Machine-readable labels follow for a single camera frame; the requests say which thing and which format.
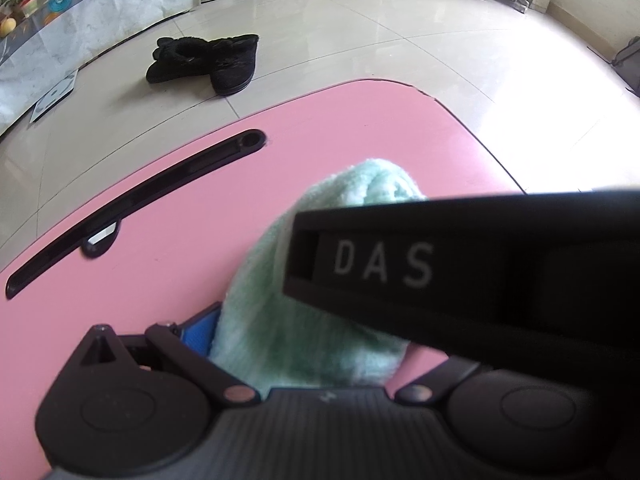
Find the shoe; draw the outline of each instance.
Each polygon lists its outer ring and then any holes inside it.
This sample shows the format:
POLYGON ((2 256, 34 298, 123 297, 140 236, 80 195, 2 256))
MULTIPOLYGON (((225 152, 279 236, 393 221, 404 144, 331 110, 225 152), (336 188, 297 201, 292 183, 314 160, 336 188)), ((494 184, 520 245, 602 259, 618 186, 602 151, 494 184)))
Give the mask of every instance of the shoe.
POLYGON ((146 80, 160 83, 179 77, 210 73, 210 44, 201 38, 160 38, 153 56, 156 60, 146 71, 146 80))
POLYGON ((245 34, 212 41, 211 85, 218 95, 232 95, 247 87, 254 77, 258 36, 245 34))

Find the bag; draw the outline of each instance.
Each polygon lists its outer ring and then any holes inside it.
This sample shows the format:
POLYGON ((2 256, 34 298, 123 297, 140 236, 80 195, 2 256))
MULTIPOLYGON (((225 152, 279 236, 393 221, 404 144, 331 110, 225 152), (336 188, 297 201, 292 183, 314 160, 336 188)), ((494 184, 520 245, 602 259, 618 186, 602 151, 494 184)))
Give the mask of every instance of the bag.
POLYGON ((629 41, 611 63, 618 75, 631 86, 632 91, 640 97, 640 36, 629 41))

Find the black ribbed cover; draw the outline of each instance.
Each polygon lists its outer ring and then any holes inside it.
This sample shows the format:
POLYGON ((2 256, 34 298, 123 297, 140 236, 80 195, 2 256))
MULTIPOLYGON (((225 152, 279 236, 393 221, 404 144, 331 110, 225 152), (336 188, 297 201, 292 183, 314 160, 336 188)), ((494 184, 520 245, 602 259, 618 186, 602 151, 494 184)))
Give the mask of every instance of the black ribbed cover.
MULTIPOLYGON (((77 478, 54 470, 50 480, 77 478)), ((537 479, 502 472, 461 450, 427 408, 382 389, 273 390, 259 406, 226 410, 190 455, 141 480, 537 479)), ((592 480, 586 472, 548 477, 592 480)))

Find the green towel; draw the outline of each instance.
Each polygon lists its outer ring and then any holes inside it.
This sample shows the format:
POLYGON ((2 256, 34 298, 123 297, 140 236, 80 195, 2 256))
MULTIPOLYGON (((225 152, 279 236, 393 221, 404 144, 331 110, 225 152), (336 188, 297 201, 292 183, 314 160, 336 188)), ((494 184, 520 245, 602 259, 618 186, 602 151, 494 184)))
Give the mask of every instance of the green towel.
POLYGON ((311 187, 249 252, 226 295, 210 359, 266 396, 272 386, 384 384, 407 341, 315 309, 282 294, 295 213, 424 200, 386 160, 366 160, 311 187))

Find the white floor tile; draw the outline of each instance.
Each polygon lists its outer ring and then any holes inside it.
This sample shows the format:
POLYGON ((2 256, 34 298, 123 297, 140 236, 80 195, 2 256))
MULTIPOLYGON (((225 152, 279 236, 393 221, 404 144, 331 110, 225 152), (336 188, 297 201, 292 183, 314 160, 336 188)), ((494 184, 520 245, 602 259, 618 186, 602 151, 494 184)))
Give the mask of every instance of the white floor tile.
POLYGON ((564 161, 580 190, 640 187, 640 99, 625 92, 564 161))
POLYGON ((539 23, 411 41, 494 101, 472 130, 523 187, 576 189, 562 161, 624 91, 606 63, 539 23))
POLYGON ((38 210, 51 115, 29 124, 27 112, 0 139, 0 246, 38 210))
POLYGON ((404 38, 423 34, 511 28, 525 16, 494 0, 333 0, 404 38))
POLYGON ((233 12, 239 7, 250 11, 255 6, 260 6, 274 1, 276 0, 214 0, 213 2, 204 3, 190 12, 176 16, 174 18, 174 22, 180 30, 185 31, 194 25, 199 25, 216 19, 224 19, 226 13, 233 12))
POLYGON ((0 246, 0 270, 9 265, 21 252, 36 241, 37 215, 33 214, 0 246))
POLYGON ((41 236, 72 211, 157 158, 237 120, 224 98, 183 111, 128 142, 60 190, 38 212, 41 236))
POLYGON ((155 27, 78 73, 76 88, 53 117, 40 204, 120 146, 214 95, 206 76, 146 82, 155 39, 176 30, 172 22, 155 27))
POLYGON ((299 64, 261 77, 229 102, 241 116, 299 97, 327 86, 360 78, 391 79, 419 88, 435 98, 444 96, 456 108, 468 94, 490 101, 437 59, 407 40, 364 46, 299 64))
POLYGON ((182 29, 213 40, 252 32, 260 36, 255 78, 319 57, 399 36, 329 0, 271 0, 239 4, 215 19, 182 29))

